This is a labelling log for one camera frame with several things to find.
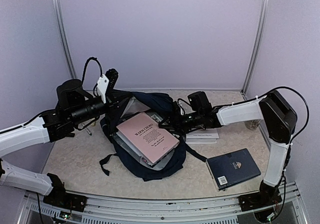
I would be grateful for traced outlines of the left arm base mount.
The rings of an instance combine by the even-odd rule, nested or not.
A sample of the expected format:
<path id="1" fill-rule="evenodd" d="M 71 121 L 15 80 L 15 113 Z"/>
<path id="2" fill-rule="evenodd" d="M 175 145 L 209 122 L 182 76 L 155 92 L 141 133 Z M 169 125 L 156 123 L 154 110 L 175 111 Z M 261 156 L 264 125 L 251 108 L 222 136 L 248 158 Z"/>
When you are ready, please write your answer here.
<path id="1" fill-rule="evenodd" d="M 44 195 L 43 202 L 54 207 L 83 213 L 86 207 L 87 197 L 67 192 L 65 184 L 57 175 L 47 173 L 47 176 L 51 180 L 52 190 L 48 195 Z"/>

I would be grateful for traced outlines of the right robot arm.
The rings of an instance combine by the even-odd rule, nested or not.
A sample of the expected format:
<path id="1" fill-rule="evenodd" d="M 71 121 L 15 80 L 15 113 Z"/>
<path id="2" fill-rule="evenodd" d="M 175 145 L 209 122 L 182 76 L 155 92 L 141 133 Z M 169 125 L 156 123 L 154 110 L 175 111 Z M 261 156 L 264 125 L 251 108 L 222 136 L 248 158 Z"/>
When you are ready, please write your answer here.
<path id="1" fill-rule="evenodd" d="M 178 135 L 185 135 L 199 129 L 215 129 L 236 123 L 257 122 L 263 126 L 269 144 L 269 157 L 262 189 L 256 194 L 256 202 L 266 206 L 276 194 L 274 189 L 284 180 L 290 160 L 292 139 L 298 116 L 277 89 L 238 103 L 212 106 L 203 91 L 188 96 L 192 112 L 181 114 L 174 102 L 170 112 L 159 127 Z"/>

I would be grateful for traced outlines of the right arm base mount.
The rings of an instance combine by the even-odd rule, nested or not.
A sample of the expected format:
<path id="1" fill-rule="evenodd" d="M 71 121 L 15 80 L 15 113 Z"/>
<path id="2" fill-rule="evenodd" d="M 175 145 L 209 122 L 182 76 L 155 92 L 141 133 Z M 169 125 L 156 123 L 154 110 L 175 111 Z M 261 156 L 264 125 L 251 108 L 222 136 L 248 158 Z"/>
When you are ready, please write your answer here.
<path id="1" fill-rule="evenodd" d="M 239 196 L 241 211 L 250 211 L 281 203 L 283 201 L 279 191 L 281 182 L 282 178 L 272 187 L 261 181 L 258 192 Z"/>

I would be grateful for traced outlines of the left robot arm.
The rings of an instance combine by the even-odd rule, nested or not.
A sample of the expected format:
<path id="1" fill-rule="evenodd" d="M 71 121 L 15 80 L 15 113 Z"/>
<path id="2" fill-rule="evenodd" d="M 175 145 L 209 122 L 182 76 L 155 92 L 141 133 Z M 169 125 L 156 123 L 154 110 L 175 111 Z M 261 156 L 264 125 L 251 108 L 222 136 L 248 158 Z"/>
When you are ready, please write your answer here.
<path id="1" fill-rule="evenodd" d="M 83 90 L 79 79 L 64 82 L 56 89 L 58 103 L 54 109 L 43 111 L 24 124 L 1 130 L 0 155 L 73 137 L 74 130 L 82 130 L 81 123 L 92 123 L 103 114 L 119 114 L 132 94 L 114 90 L 113 83 L 114 80 L 100 77 L 98 96 L 94 97 Z M 70 195 L 57 175 L 31 172 L 5 160 L 0 161 L 0 184 L 50 196 L 61 207 L 70 202 Z"/>

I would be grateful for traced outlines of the white book with photo cover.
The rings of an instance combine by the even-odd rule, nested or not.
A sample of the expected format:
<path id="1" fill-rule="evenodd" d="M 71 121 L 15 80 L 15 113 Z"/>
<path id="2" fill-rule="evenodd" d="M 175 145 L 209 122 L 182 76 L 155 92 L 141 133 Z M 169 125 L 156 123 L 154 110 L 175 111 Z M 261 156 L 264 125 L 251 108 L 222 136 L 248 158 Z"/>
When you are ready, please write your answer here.
<path id="1" fill-rule="evenodd" d="M 186 134 L 185 142 L 188 145 L 215 144 L 219 138 L 216 129 L 196 130 Z"/>

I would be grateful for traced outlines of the grey book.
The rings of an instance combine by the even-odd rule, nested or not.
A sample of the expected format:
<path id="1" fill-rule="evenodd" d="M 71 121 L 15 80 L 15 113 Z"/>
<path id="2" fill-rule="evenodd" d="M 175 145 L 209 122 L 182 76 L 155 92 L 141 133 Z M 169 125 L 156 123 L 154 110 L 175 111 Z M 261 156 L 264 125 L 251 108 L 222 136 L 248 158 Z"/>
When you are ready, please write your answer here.
<path id="1" fill-rule="evenodd" d="M 151 110 L 121 120 L 112 135 L 114 140 L 141 165 L 162 170 L 170 161 L 178 138 L 159 128 L 163 118 Z"/>

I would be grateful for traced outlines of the pink booklet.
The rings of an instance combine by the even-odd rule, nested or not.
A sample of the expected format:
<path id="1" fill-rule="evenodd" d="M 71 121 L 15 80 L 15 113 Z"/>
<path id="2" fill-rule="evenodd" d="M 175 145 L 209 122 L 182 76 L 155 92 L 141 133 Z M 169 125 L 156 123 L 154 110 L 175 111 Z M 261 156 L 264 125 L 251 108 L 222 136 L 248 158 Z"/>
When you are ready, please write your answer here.
<path id="1" fill-rule="evenodd" d="M 118 134 L 129 141 L 129 147 L 145 159 L 150 165 L 155 165 L 179 144 L 178 138 L 165 129 L 145 112 L 118 124 Z"/>

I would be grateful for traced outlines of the navy blue student backpack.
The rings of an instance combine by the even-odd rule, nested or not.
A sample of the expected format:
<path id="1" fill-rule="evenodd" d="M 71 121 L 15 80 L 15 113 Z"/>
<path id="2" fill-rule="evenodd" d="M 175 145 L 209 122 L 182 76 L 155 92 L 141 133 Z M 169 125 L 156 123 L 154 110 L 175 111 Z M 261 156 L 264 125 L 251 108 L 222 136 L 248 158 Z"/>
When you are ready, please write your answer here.
<path id="1" fill-rule="evenodd" d="M 177 117 L 178 104 L 166 93 L 115 90 L 115 106 L 101 119 L 104 135 L 123 165 L 143 181 L 161 180 L 183 168 L 187 153 L 206 161 L 185 142 L 181 128 L 162 129 Z"/>

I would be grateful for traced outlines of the dark blue notebook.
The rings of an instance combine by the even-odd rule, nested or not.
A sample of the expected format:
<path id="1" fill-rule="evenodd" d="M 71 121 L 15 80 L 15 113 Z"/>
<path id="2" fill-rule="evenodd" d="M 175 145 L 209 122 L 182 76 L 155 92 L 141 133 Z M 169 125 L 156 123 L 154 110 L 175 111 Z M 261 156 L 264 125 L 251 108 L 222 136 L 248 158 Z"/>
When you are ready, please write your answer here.
<path id="1" fill-rule="evenodd" d="M 206 165 L 217 191 L 251 180 L 261 175 L 248 149 L 208 158 Z"/>

